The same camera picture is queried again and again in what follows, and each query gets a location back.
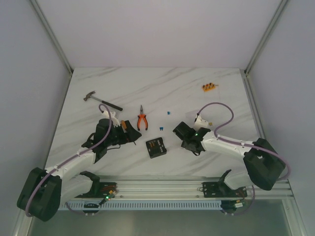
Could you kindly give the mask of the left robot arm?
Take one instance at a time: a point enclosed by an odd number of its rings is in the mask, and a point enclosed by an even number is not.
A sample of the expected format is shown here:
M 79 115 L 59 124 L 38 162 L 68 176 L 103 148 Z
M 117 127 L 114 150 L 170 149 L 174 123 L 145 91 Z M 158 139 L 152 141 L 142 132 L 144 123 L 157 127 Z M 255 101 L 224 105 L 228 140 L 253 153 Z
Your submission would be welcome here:
M 94 198 L 100 194 L 100 178 L 87 169 L 96 164 L 111 146 L 134 143 L 141 133 L 128 120 L 114 125 L 112 119 L 103 118 L 95 132 L 81 145 L 77 153 L 60 164 L 30 171 L 17 200 L 17 207 L 26 216 L 43 222 L 50 220 L 59 207 L 78 197 Z

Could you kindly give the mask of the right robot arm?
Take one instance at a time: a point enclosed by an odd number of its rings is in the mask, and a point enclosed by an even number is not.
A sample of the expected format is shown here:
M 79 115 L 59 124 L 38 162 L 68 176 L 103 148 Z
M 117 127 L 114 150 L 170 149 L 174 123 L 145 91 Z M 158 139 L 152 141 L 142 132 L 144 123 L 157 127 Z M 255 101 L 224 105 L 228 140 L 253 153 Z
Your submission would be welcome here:
M 218 191 L 223 196 L 231 195 L 241 187 L 256 185 L 269 191 L 286 168 L 283 160 L 265 139 L 255 142 L 228 140 L 209 128 L 198 130 L 180 122 L 173 133 L 182 141 L 181 147 L 199 156 L 201 152 L 216 152 L 231 157 L 244 164 L 244 168 L 229 169 L 220 178 Z

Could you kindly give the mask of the black fuse box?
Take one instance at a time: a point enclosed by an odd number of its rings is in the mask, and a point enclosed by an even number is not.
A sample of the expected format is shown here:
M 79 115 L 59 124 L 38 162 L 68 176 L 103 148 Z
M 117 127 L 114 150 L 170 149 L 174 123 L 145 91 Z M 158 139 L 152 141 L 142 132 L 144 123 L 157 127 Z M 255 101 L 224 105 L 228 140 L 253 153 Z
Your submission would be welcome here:
M 145 144 L 151 159 L 167 154 L 167 149 L 163 143 L 162 137 L 146 141 Z

